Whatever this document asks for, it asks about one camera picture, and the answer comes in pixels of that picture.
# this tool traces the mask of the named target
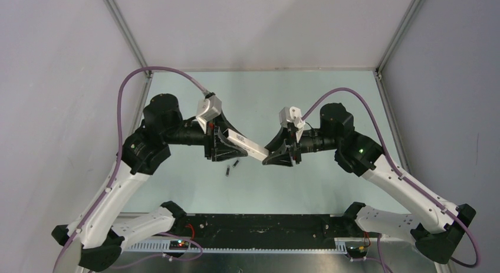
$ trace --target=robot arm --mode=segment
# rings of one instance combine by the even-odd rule
[[[293,111],[296,115],[284,111]],[[293,166],[294,161],[300,163],[303,153],[336,149],[334,159],[340,167],[374,183],[411,213],[396,214],[355,202],[344,216],[354,219],[365,232],[384,233],[408,241],[432,261],[448,263],[465,231],[446,210],[469,226],[476,213],[472,207],[457,206],[438,196],[400,166],[396,166],[401,172],[398,175],[381,145],[354,131],[353,115],[342,104],[330,103],[321,108],[319,129],[302,131],[304,125],[296,119],[299,116],[300,110],[296,107],[287,107],[280,113],[282,129],[266,146],[269,156],[263,160],[264,165]],[[445,210],[403,177],[440,202]]]
[[[128,246],[161,232],[174,231],[176,219],[186,215],[175,203],[166,202],[154,212],[113,224],[133,193],[170,157],[169,144],[204,146],[205,157],[212,161],[247,156],[245,149],[228,139],[229,133],[241,138],[243,135],[224,117],[221,104],[214,94],[208,94],[200,101],[196,117],[187,120],[182,119],[177,98],[171,94],[154,97],[144,108],[141,126],[123,144],[112,184],[108,185],[108,181],[116,162],[85,211],[69,225],[56,226],[52,231],[62,246],[76,233],[81,244],[77,272],[82,268],[105,270]],[[79,227],[90,210],[90,216]]]

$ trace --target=small black object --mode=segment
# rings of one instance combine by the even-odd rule
[[[169,249],[189,249],[189,242],[181,242],[178,240],[170,241]]]
[[[363,258],[368,254],[368,251],[362,251],[359,248],[350,248],[349,246],[346,247],[347,253],[351,258]]]

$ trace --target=white rectangular object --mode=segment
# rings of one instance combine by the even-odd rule
[[[263,161],[269,155],[269,151],[266,148],[256,144],[252,140],[247,139],[234,130],[228,129],[228,139],[235,145],[245,149],[248,152],[248,156],[251,156],[259,161]]]

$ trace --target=white wall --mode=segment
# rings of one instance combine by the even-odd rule
[[[116,97],[138,65],[102,0],[0,0],[1,272],[52,272],[117,150]],[[143,77],[124,96],[130,130]]]
[[[411,0],[116,0],[151,64],[375,68]]]
[[[499,4],[426,0],[383,71],[413,174],[478,212],[484,263],[474,272],[498,271]],[[473,262],[467,237],[456,256]]]

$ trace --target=black mount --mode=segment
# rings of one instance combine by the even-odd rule
[[[205,157],[207,159],[213,162],[220,162],[248,156],[248,152],[245,149],[228,140],[228,129],[241,134],[229,123],[224,113],[221,113],[215,119],[208,122],[206,135],[210,140],[205,144]]]
[[[302,161],[299,143],[295,133],[297,128],[292,123],[282,128],[278,134],[268,143],[265,148],[270,154],[262,161],[263,165],[280,165],[293,167],[293,160],[296,164]]]
[[[179,229],[179,221],[186,216],[186,212],[172,201],[163,202],[161,207],[168,209],[175,218],[172,230]],[[64,246],[68,239],[68,225],[58,225],[52,230],[52,237],[61,246]],[[109,230],[103,244],[96,248],[82,248],[80,262],[78,266],[90,269],[94,272],[101,272],[115,263],[121,254],[121,243],[125,240],[123,236],[118,236],[113,230]]]

